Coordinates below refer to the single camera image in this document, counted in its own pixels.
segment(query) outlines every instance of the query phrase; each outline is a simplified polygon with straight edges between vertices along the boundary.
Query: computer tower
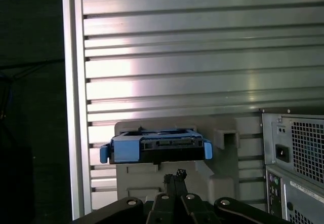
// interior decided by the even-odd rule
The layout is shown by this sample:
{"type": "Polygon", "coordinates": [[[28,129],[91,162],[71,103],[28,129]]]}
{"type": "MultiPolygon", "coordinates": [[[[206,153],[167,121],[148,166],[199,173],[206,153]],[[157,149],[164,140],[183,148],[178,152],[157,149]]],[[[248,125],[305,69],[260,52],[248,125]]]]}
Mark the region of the computer tower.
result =
{"type": "Polygon", "coordinates": [[[276,165],[266,166],[269,213],[294,224],[323,224],[324,190],[276,165]]]}
{"type": "Polygon", "coordinates": [[[292,223],[324,223],[324,110],[262,110],[270,213],[292,223]]]}

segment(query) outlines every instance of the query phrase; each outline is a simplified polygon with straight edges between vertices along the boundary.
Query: black cable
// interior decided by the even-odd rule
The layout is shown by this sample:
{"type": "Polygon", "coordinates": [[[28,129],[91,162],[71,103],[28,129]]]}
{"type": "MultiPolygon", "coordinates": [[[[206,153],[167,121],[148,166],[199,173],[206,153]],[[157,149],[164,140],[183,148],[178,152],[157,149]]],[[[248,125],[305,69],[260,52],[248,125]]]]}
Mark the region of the black cable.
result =
{"type": "Polygon", "coordinates": [[[24,67],[43,65],[43,64],[47,65],[47,64],[62,63],[62,62],[64,62],[64,59],[54,59],[54,60],[45,60],[45,61],[31,62],[31,63],[18,63],[18,64],[11,64],[11,65],[1,65],[0,70],[13,69],[13,68],[24,68],[24,67]]]}
{"type": "Polygon", "coordinates": [[[14,80],[14,82],[16,82],[16,81],[18,81],[18,80],[20,80],[20,79],[22,79],[22,78],[30,75],[31,73],[34,73],[34,72],[36,72],[37,70],[39,70],[41,68],[44,68],[46,65],[47,64],[37,65],[37,66],[33,66],[31,68],[25,69],[25,70],[23,70],[23,71],[15,74],[13,76],[13,80],[14,80]]]}

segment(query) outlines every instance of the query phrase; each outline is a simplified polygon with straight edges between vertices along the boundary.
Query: aluminum frame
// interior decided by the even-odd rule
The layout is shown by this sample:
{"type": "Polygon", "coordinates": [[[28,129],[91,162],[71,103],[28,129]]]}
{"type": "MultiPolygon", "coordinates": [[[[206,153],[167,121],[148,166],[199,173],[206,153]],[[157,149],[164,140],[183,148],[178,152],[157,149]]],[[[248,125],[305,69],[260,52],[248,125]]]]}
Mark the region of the aluminum frame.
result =
{"type": "Polygon", "coordinates": [[[72,218],[91,209],[86,77],[81,0],[63,0],[72,218]]]}

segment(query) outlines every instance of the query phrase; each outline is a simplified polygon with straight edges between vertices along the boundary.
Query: blue plastic tab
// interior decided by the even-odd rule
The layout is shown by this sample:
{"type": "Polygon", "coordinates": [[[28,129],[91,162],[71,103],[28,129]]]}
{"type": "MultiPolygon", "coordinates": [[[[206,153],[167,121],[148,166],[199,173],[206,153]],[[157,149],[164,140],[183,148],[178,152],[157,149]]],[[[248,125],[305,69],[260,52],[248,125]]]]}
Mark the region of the blue plastic tab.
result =
{"type": "Polygon", "coordinates": [[[114,140],[115,162],[138,162],[140,160],[139,140],[114,140]]]}
{"type": "Polygon", "coordinates": [[[205,159],[209,160],[213,158],[213,147],[209,140],[204,140],[205,159]]]}
{"type": "Polygon", "coordinates": [[[105,164],[108,163],[108,158],[109,158],[109,149],[108,146],[103,145],[100,147],[100,163],[105,164]]]}

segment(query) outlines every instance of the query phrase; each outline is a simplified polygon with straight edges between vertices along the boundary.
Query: horizontal metal slat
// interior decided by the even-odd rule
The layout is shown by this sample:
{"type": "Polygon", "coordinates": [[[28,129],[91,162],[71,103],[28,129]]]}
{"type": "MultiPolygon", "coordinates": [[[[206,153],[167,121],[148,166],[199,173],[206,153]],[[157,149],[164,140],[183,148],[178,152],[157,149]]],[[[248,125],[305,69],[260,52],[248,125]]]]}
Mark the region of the horizontal metal slat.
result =
{"type": "Polygon", "coordinates": [[[117,189],[117,178],[94,178],[91,179],[92,188],[114,188],[117,189]]]}
{"type": "Polygon", "coordinates": [[[324,0],[83,0],[85,15],[188,9],[311,4],[324,0]]]}
{"type": "Polygon", "coordinates": [[[199,116],[199,115],[215,115],[215,114],[233,114],[233,113],[251,113],[259,108],[265,107],[285,107],[287,103],[293,106],[320,106],[324,103],[324,99],[316,100],[299,100],[299,101],[275,101],[275,102],[254,102],[249,104],[222,105],[222,106],[203,106],[203,107],[185,107],[185,108],[167,108],[167,109],[148,109],[148,110],[127,110],[113,113],[89,114],[88,121],[93,125],[105,125],[107,121],[116,120],[132,120],[132,119],[152,119],[165,117],[180,116],[199,116]]]}
{"type": "Polygon", "coordinates": [[[239,161],[238,168],[239,168],[239,170],[262,169],[262,168],[264,168],[264,162],[261,160],[239,161]]]}
{"type": "Polygon", "coordinates": [[[324,8],[287,8],[155,14],[84,20],[84,34],[121,34],[190,29],[230,29],[324,23],[324,8]]]}
{"type": "Polygon", "coordinates": [[[130,98],[324,86],[322,68],[87,83],[87,99],[130,98]]]}
{"type": "Polygon", "coordinates": [[[91,178],[116,177],[116,169],[91,170],[91,178]]]}
{"type": "Polygon", "coordinates": [[[143,76],[324,65],[324,47],[165,55],[86,62],[86,77],[143,76]]]}
{"type": "Polygon", "coordinates": [[[277,38],[277,39],[246,39],[241,41],[208,41],[200,43],[179,43],[163,45],[146,45],[138,47],[86,49],[86,57],[134,55],[151,53],[179,53],[192,51],[217,51],[251,48],[275,48],[287,46],[324,45],[324,36],[310,38],[277,38]]]}
{"type": "MultiPolygon", "coordinates": [[[[122,110],[144,110],[153,108],[172,108],[172,107],[194,107],[194,106],[210,106],[210,105],[228,105],[231,104],[246,104],[251,102],[267,102],[279,100],[300,100],[304,98],[316,99],[324,93],[324,88],[307,88],[297,90],[276,90],[276,91],[257,91],[257,92],[239,92],[239,93],[221,93],[207,95],[183,95],[175,97],[158,97],[144,98],[136,100],[118,100],[109,101],[92,101],[88,105],[88,112],[108,113],[122,110]]],[[[108,142],[108,137],[113,135],[114,126],[105,126],[105,136],[101,137],[96,127],[89,128],[89,142],[108,142]]]]}
{"type": "Polygon", "coordinates": [[[222,42],[250,39],[278,39],[291,37],[311,37],[324,35],[324,27],[273,27],[268,29],[245,29],[226,31],[195,31],[188,33],[164,33],[156,35],[125,35],[116,37],[88,37],[85,40],[85,48],[116,48],[147,45],[222,42]]]}
{"type": "Polygon", "coordinates": [[[262,139],[241,139],[240,148],[237,150],[238,157],[251,157],[251,156],[261,156],[263,155],[263,141],[262,139]]]}
{"type": "Polygon", "coordinates": [[[240,170],[238,176],[240,179],[261,178],[264,176],[264,169],[240,170]]]}
{"type": "Polygon", "coordinates": [[[107,144],[115,136],[115,123],[101,127],[88,127],[89,144],[107,144]]]}

